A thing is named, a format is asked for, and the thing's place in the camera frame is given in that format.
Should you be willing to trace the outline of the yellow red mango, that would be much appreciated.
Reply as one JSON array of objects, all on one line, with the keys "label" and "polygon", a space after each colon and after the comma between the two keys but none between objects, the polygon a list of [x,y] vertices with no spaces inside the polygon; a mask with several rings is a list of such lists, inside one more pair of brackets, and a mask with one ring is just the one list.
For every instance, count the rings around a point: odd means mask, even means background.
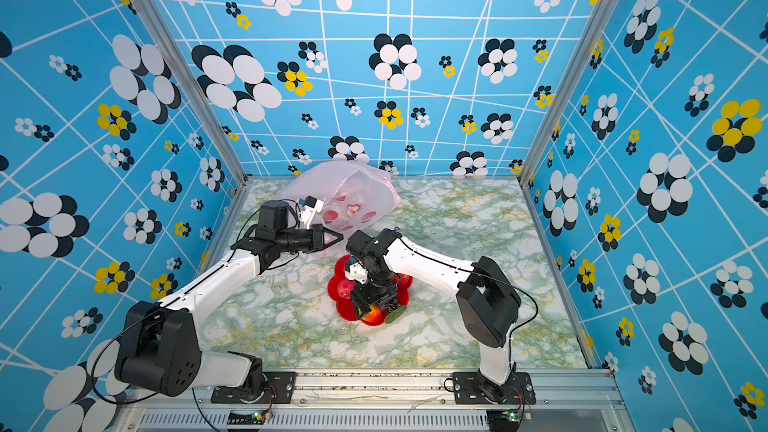
[{"label": "yellow red mango", "polygon": [[385,322],[386,314],[378,307],[372,306],[370,311],[361,317],[361,321],[369,326],[378,326]]}]

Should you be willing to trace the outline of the pink plastic bag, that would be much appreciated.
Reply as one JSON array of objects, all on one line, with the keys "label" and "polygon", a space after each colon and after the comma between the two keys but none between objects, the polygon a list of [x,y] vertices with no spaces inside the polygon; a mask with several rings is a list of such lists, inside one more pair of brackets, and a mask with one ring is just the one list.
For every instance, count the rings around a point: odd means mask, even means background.
[{"label": "pink plastic bag", "polygon": [[325,203],[313,223],[346,236],[381,219],[401,203],[389,173],[357,161],[321,163],[276,194],[278,200],[296,202],[307,196]]}]

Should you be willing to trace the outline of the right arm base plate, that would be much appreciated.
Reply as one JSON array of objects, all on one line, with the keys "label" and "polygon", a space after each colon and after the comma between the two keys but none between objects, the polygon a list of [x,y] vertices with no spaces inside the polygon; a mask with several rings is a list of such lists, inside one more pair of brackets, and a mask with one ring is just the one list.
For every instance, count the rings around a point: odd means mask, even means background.
[{"label": "right arm base plate", "polygon": [[452,390],[458,405],[533,405],[537,402],[531,377],[525,372],[512,373],[498,385],[477,372],[455,372]]}]

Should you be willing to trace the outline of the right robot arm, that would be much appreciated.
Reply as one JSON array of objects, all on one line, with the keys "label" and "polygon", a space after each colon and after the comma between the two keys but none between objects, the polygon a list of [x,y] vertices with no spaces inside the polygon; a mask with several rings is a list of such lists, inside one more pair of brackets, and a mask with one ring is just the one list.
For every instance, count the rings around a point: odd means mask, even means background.
[{"label": "right robot arm", "polygon": [[467,332],[479,343],[480,365],[470,385],[454,380],[456,392],[478,394],[490,403],[535,399],[529,382],[520,379],[512,358],[513,333],[523,324],[521,296],[499,265],[482,256],[475,261],[452,258],[422,247],[394,229],[377,236],[355,232],[347,241],[350,261],[345,278],[354,283],[349,299],[358,319],[398,299],[399,283],[408,276],[455,298]]}]

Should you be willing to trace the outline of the red flower-shaped plate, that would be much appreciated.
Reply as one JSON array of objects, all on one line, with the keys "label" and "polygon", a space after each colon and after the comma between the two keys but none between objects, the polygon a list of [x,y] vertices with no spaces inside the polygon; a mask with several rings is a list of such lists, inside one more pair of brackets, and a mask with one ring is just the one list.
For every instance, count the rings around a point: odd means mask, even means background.
[{"label": "red flower-shaped plate", "polygon": [[[344,266],[351,258],[350,255],[345,255],[336,262],[334,266],[334,276],[328,283],[327,293],[335,302],[337,313],[342,319],[349,322],[362,322],[361,318],[357,317],[356,311],[350,300],[350,292],[353,289],[354,283],[353,281],[347,280],[344,274]],[[378,307],[386,314],[386,316],[389,312],[392,312],[401,306],[407,307],[410,301],[409,289],[413,283],[413,278],[405,274],[400,274],[399,276],[397,297],[390,303]]]}]

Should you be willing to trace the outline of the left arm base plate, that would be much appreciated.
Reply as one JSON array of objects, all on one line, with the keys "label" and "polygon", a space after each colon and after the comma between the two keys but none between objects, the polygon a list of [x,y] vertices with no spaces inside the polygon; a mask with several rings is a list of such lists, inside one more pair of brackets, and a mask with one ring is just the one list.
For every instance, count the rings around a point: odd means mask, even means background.
[{"label": "left arm base plate", "polygon": [[295,390],[295,371],[263,372],[254,382],[240,387],[216,386],[210,401],[214,404],[289,404]]}]

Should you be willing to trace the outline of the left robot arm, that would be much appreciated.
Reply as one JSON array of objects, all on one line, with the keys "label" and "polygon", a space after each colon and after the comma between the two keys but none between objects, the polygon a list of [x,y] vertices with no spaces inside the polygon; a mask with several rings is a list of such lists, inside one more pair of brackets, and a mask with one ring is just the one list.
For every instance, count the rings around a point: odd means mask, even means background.
[{"label": "left robot arm", "polygon": [[134,305],[118,340],[116,379],[168,397],[198,387],[221,387],[248,401],[259,398],[267,387],[262,360],[203,350],[201,326],[282,254],[314,253],[339,243],[342,234],[315,220],[323,207],[323,201],[312,196],[265,202],[257,222],[222,260],[175,293]]}]

